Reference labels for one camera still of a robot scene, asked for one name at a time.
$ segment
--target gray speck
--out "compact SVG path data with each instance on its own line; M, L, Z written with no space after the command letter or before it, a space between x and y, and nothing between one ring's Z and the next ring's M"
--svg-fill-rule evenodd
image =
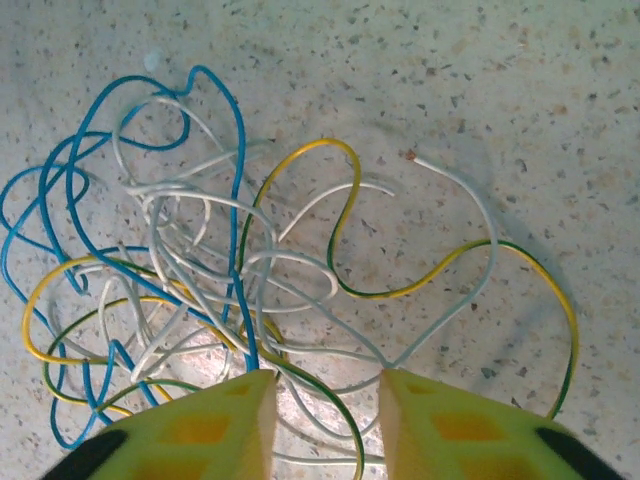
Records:
M516 159L516 165L520 167L520 173L527 173L527 164L521 158Z
M484 378L487 379L495 377L497 375L496 371L492 368L482 367L480 371L482 372L482 375L484 375Z
M367 231L367 233L369 234L370 237L373 237L373 234L377 232L377 230L375 228L373 228L371 225L369 225L367 222L365 222L364 218L360 219L360 223L362 223L362 226Z

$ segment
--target tangled wires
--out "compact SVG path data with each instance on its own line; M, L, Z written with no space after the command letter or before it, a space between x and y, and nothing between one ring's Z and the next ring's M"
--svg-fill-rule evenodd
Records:
M219 89L231 108L237 131L237 145L233 148L225 147L206 122L190 110L184 101L191 93L199 73L205 75ZM156 91L152 95L136 100L124 109L111 132L89 130L92 120L107 97L120 86L132 83L147 84ZM137 115L141 115L148 105L154 103L180 111L182 130L178 139L164 145L154 145L125 136L123 131L126 130L127 125ZM142 182L136 178L135 169L132 168L133 160L127 152L170 152L177 149L189 137L193 123L197 124L216 146L218 152L215 155L158 181ZM79 162L99 149L106 149L108 144L113 149L113 156L121 171L120 186L138 204L139 211L142 212L147 224L145 245L117 244L108 248L98 248L91 241L78 213L78 203L85 197L91 186L104 183L103 180L81 168ZM285 158L255 192L244 174L244 167L246 163L260 158L257 152L264 144L264 141L247 141L243 117L234 97L207 68L194 67L189 73L186 87L182 90L170 89L148 77L129 76L115 80L100 93L77 132L61 142L42 166L20 172L5 186L0 194L2 205L0 221L8 231L0 257L2 274L7 284L25 304L22 319L23 341L27 349L43 362L45 383L53 395L51 428L60 445L65 448L75 448L86 438L96 421L110 424L117 418L114 415L131 415L132 411L124 406L123 401L134 391L140 391L150 406L156 406L161 402L170 401L176 395L174 391L183 394L197 390L199 387L196 385L168 378L168 376L161 378L160 374L166 370L166 365L173 358L215 350L223 357L222 366L215 381L224 381L229 378L232 359L235 355L242 354L247 371L257 368L275 369L301 412L321 432L335 440L353 439L355 444L354 454L345 458L308 459L275 453L276 458L304 464L355 464L354 478L360 478L365 461L374 464L382 462L379 457L365 455L362 439L373 430L376 419L364 427L358 426L341 396L366 388L373 384L377 377L332 390L318 378L290 363L288 355L324 353L375 363L384 368L401 367L424 342L467 306L482 290L495 265L499 247L512 250L529 261L556 293L565 310L572 332L571 352L565 379L549 416L552 417L559 411L569 387L578 351L576 319L571 304L549 273L529 253L514 244L498 239L483 201L462 178L425 160L417 158L414 160L417 166L428 168L449 178L469 193L484 216L489 238L471 242L454 250L433 270L406 287L383 292L361 292L349 286L338 275L334 265L335 250L360 189L375 189L390 196L394 195L393 189L363 177L359 158L350 146L340 140L324 138L302 146ZM278 231L270 216L260 208L262 200L274 180L291 163L306 152L322 147L337 148L346 154L348 163L353 169L352 178L317 194L299 210L288 225ZM70 150L68 159L62 162L59 158L67 148ZM202 185L202 179L213 179L221 175L229 175L230 172L232 173L230 192L207 191L199 186ZM20 179L30 175L38 176L37 197L11 224L4 212L8 194ZM56 232L51 219L48 195L63 177L66 209L70 222L75 236L80 239L89 253L80 258L70 258L67 255L63 248L64 239L59 238L59 233ZM287 235L310 208L325 197L345 189L349 191L348 198L333 228L324 261L283 248ZM240 199L241 192L243 192L242 197L249 201ZM202 215L196 222L185 223L180 220L181 205L189 201L201 202ZM229 208L230 234L226 252L208 240L208 234L216 228L216 225L212 225L212 212L220 205ZM34 212L39 213L47 243L36 241L21 233L25 222ZM239 217L245 218L243 224ZM255 234L255 228L252 227L254 220L261 224L260 235ZM9 253L14 240L20 240L54 256L58 263L58 266L47 274L28 295L19 288L10 272ZM247 245L250 240L253 240L253 251L249 253ZM460 255L486 246L489 247L488 263L478 283L441 318L417 335L413 343L394 360L387 359L376 345L353 326L331 313L326 306L326 302L340 290L365 299L397 298L411 294L430 282ZM316 269L327 279L326 290L313 296L291 284L287 278L277 275L274 265L283 261L298 262ZM79 319L66 322L67 324L63 326L51 311L45 314L37 308L36 304L43 296L45 289L54 285L54 281L58 281L59 277L64 276L68 285L78 295L86 295L90 287L89 278L99 273L108 273L109 276L104 282L97 307ZM296 303L292 305L270 303L265 295L268 285L295 297ZM109 301L114 291L120 292L122 296ZM115 338L109 327L108 312L121 305L128 305L131 311L129 316L118 319L133 329L134 332L129 338ZM359 353L325 346L301 346L288 342L278 328L277 317L280 314L304 310L313 311L314 314L324 317L346 331L366 352ZM31 332L33 317L47 328L53 338L46 350L38 348L34 342ZM90 350L80 338L81 329L91 319L97 320L97 330L101 341L104 342L101 352ZM193 325L193 328L186 333L182 328L185 319L189 325ZM166 341L171 335L178 335L179 339L169 347ZM52 364L58 366L56 374L51 372ZM101 368L100 376L98 376L97 367ZM73 392L72 385L69 386L67 371L69 368L81 369L82 392L80 394ZM110 385L117 371L126 372L130 385L113 393L110 392ZM343 416L350 434L340 434L316 418L300 396L301 391L317 397L318 401L332 403ZM65 439L58 426L57 410L60 401L85 405L90 409L86 426L72 441Z

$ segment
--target floor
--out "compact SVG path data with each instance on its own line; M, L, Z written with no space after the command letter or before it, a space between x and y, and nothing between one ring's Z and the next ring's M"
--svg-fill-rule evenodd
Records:
M637 0L59 3L14 0L3 8L0 184L41 164L75 132L112 79L138 73L184 85L191 66L203 64L237 97L249 137L275 139L266 160L249 172L254 177L303 143L335 136L353 146L365 172L396 188L393 199L362 194L338 258L352 284L384 289L419 278L454 247L486 235L462 190L407 161L414 153L427 156L470 179L490 203L502 236L532 252L570 295L578 311L580 360L557 420L625 478L640 478ZM121 105L138 94L122 92L96 124L108 128ZM197 95L202 103L194 101L195 107L213 112L216 131L233 138L221 97L207 86ZM278 181L274 215L284 219L314 189L348 178L349 166L327 152L311 154ZM144 241L135 205L113 187L118 168L110 151L90 165L113 182L83 201L94 241ZM158 166L138 168L153 175ZM4 207L10 222L36 188L36 177L15 187ZM322 259L333 224L327 222L335 221L346 198L340 195L318 205L290 243ZM65 249L82 255L65 224L64 205L55 211L67 235ZM42 236L36 220L26 228ZM10 265L18 267L14 275L26 291L55 265L26 247L13 252ZM392 357L468 292L485 264L486 252L473 253L410 296L367 301L339 295L331 309ZM0 463L5 478L36 478L62 450L49 429L51 398L41 365L19 341L22 305L8 288L0 291ZM355 346L324 320L314 323L312 314L278 321L290 338ZM406 367L542 414L558 391L568 338L545 284L501 253L488 287ZM205 381L211 376L211 361L181 362L173 365L178 373ZM376 370L327 357L300 365L333 386ZM288 420L313 436L290 401L281 399ZM375 389L353 399L356 419L370 419L375 401ZM61 411L69 435L85 421L86 413L77 412ZM376 432L366 445L380 453ZM323 454L286 432L279 432L276 448ZM274 462L280 479L350 478L352 470ZM384 469L369 466L365 478L385 478Z

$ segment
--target yellow object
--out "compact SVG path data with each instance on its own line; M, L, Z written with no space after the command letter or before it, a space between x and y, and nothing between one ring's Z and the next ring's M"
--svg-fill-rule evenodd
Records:
M258 370L110 425L126 442L91 480L271 478L276 382Z
M582 479L536 435L571 435L546 418L403 370L379 398L390 480Z

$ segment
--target wire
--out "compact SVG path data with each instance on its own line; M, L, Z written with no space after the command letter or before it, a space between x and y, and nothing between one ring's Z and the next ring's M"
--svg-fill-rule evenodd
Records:
M181 101L191 92L198 73L203 73L207 76L222 92L229 104L236 124L237 147L225 147L221 140L209 129L206 122ZM121 85L131 82L147 84L155 88L156 92L138 99L125 108L117 118L113 132L89 131L88 128L104 100ZM159 103L180 111L182 132L177 140L164 145L150 145L122 136L122 131L151 103ZM134 177L132 169L129 167L131 161L125 158L122 143L144 151L167 152L186 141L192 122L212 140L219 153L215 155L208 154L205 160L196 163L195 166L182 169L178 173L157 182L142 183ZM87 140L93 143L82 150L80 147ZM106 182L78 167L78 162L88 158L107 142L112 143L116 163L124 174L121 186L139 205L143 218L148 224L148 246L125 247L117 245L99 249L90 240L89 234L84 230L78 215L77 205L86 196L90 186L96 182L106 185ZM417 165L449 178L461 185L469 193L485 218L489 239L471 242L459 247L440 261L430 272L423 275L422 278L405 287L382 292L362 292L347 285L340 278L334 265L335 250L339 245L347 218L355 205L361 187L378 190L390 196L394 196L395 191L373 179L365 178L362 174L359 158L349 145L337 139L323 138L304 145L287 156L272 170L258 192L254 193L250 182L245 176L244 167L250 161L258 160L260 157L257 155L250 156L247 152L250 148L264 144L265 141L247 141L244 121L235 99L222 82L205 67L194 67L188 75L186 87L182 90L169 89L148 77L123 77L109 84L98 95L77 132L61 142L51 152L44 165L20 172L2 190L0 193L0 223L8 230L7 239L0 253L2 274L10 288L25 303L25 311L22 318L23 340L27 349L44 362L43 374L45 383L54 397L50 414L52 431L56 440L62 446L75 448L91 431L98 420L105 424L110 423L112 419L107 415L107 412L117 415L130 415L130 410L116 404L136 390L140 390L144 394L151 406L157 405L158 401L150 387L153 387L154 391L161 395L165 401L170 401L172 396L162 385L180 387L186 391L196 390L198 387L184 382L152 377L158 375L169 359L176 355L190 355L221 349L224 360L216 381L224 381L228 378L231 361L236 353L245 355L248 371L260 368L259 359L262 359L265 364L276 369L278 379L282 379L300 411L317 429L334 440L353 439L355 445L355 452L350 458L309 459L274 452L275 458L305 465L355 465L354 478L361 478L365 462L374 465L382 462L379 457L365 454L362 438L373 430L377 424L377 418L374 418L367 425L359 427L340 397L367 388L377 381L377 376L358 382L355 385L332 390L309 372L292 365L287 355L332 355L367 363L376 363L383 368L401 367L424 342L465 308L484 288L496 263L499 246L516 252L532 264L534 270L543 277L554 291L567 316L571 333L571 352L558 398L548 416L552 418L560 411L566 398L573 371L577 365L578 331L575 312L564 292L531 254L512 243L498 240L497 232L484 202L464 179L425 160L415 159ZM349 165L353 168L352 181L339 183L311 198L291 219L289 224L280 232L277 232L271 219L260 209L261 201L266 197L275 179L291 163L310 150L321 146L338 147L347 154ZM67 147L70 147L68 161L61 163L57 159ZM198 179L214 178L229 170L233 172L230 192L224 194L206 192L196 185L196 180ZM11 225L4 212L4 202L11 188L22 178L38 174L38 197L29 203L19 215L15 224ZM53 228L50 207L47 203L47 195L63 175L65 176L66 207L71 217L72 225L78 237L90 252L90 255L77 259L70 259L69 255L63 250L63 246ZM78 177L82 179L80 188L74 183ZM246 190L247 196L250 198L248 202L238 199L241 186ZM348 197L331 232L327 246L326 262L280 247L295 225L313 206L328 195L343 189L349 190ZM185 224L179 220L181 215L180 202L185 199L196 199L202 202L203 214L200 221ZM210 245L207 242L207 234L212 230L211 223L213 223L214 207L219 205L225 205L230 209L229 247L226 252L220 251L215 245ZM43 229L50 246L20 233L20 229L22 229L26 220L36 208L40 211ZM239 227L238 209L245 211L247 214L239 241L237 238ZM263 242L258 251L247 255L246 247L249 239L249 230L254 217L257 217L262 223ZM46 254L54 255L59 263L59 266L54 268L38 283L29 298L20 290L9 272L9 249L15 239L26 242ZM419 333L415 341L395 360L385 358L373 342L350 326L348 322L333 315L326 306L326 303L340 290L353 297L363 299L397 298L409 295L433 280L443 272L447 265L465 252L484 246L490 247L487 266L471 292L450 307L435 323ZM132 253L148 255L150 265L138 265L132 258ZM207 259L213 259L215 262L226 261L226 268L211 267L207 263ZM303 289L291 285L286 280L286 275L284 277L276 276L274 274L274 265L285 260L311 266L327 279L328 288L323 290L321 294L311 296L305 293ZM36 308L38 299L42 297L48 286L53 285L54 279L57 282L58 278L66 278L78 294L88 294L90 286L88 276L101 272L108 272L110 276L102 288L97 308L77 321L72 322L68 327L62 328L62 322L56 318L53 312L53 303L49 303L49 318ZM295 302L297 303L291 305L281 305L277 302L266 304L265 289L267 285L272 285L279 290L287 292L296 298ZM108 302L107 299L115 286L123 290L125 296ZM147 313L142 308L143 303L154 305L150 313ZM132 315L128 318L134 325L134 332L128 339L121 342L115 337L111 338L112 335L107 327L106 312L113 307L125 304L128 304L129 308L131 308ZM359 348L364 347L367 352L361 353L360 351L328 348L324 345L291 344L280 333L277 324L267 316L305 310L312 310L333 325L342 328L355 339ZM177 331L176 326L185 315L189 319L195 319L198 327L187 334L181 334L172 347L162 347L166 338L172 332ZM54 337L53 343L46 352L38 349L31 338L31 323L34 316L40 320ZM74 329L91 318L97 318L98 331L100 332L101 340L104 341L106 346L106 355L92 352L84 345L69 339L69 335ZM152 326L163 321L164 323L159 328ZM192 342L202 335L206 335L206 337L213 336L217 338L218 342L193 345ZM129 350L135 345L138 345L142 351L139 355L132 356L129 354ZM67 351L73 351L79 357L69 357ZM50 366L52 364L59 366L56 381L51 378ZM67 376L65 369L74 365L80 366L82 369L84 397L74 397L64 391L64 380ZM106 370L101 375L102 384L96 395L92 386L96 377L92 369L97 365L104 366ZM129 372L128 380L132 385L107 399L108 387L112 383L113 372L116 368ZM329 401L333 404L349 427L349 435L333 431L317 418L300 396L300 389L314 398ZM59 401L86 405L91 411L83 431L71 443L63 438L57 426L56 413Z

